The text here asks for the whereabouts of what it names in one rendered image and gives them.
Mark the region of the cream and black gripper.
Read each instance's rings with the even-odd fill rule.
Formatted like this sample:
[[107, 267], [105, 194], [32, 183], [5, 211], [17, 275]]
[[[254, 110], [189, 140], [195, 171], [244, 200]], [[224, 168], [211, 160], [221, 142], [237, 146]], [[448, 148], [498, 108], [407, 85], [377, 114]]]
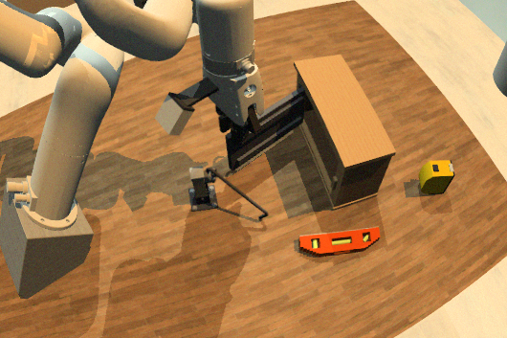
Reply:
[[259, 116], [264, 113], [263, 87], [258, 68], [254, 63], [253, 66], [255, 70], [251, 74], [243, 72], [234, 76], [217, 76], [203, 65], [203, 79], [209, 78], [219, 87], [219, 91], [210, 95], [209, 99], [215, 104], [219, 115], [220, 131], [225, 133], [231, 130], [231, 142], [234, 145], [246, 140], [249, 131], [256, 133], [261, 129], [256, 113]]

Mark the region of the orange spirit level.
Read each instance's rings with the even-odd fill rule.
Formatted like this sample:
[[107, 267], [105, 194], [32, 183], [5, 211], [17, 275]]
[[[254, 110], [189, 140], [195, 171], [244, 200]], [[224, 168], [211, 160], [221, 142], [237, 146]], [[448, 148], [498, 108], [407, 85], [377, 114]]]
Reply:
[[[305, 235], [299, 237], [299, 251], [312, 254], [312, 256], [315, 257], [356, 253], [366, 250], [376, 243], [379, 238], [379, 226], [333, 233]], [[368, 242], [366, 242], [367, 240]], [[311, 242], [313, 242], [313, 249]]]

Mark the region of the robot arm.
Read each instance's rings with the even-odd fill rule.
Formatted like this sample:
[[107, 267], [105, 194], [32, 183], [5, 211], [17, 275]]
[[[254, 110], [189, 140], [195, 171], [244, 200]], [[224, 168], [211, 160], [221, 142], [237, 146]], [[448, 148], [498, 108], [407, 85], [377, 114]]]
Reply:
[[[54, 231], [76, 222], [77, 187], [116, 92], [124, 52], [170, 59], [196, 23], [210, 73], [234, 76], [255, 69], [254, 0], [147, 0], [143, 9], [125, 0], [75, 2], [83, 17], [58, 7], [33, 14], [0, 0], [0, 61], [34, 79], [63, 67], [32, 176], [7, 182], [7, 192], [20, 192], [14, 201], [26, 216]], [[205, 78], [178, 94], [169, 92], [155, 119], [168, 135], [180, 136], [192, 106], [217, 91]]]

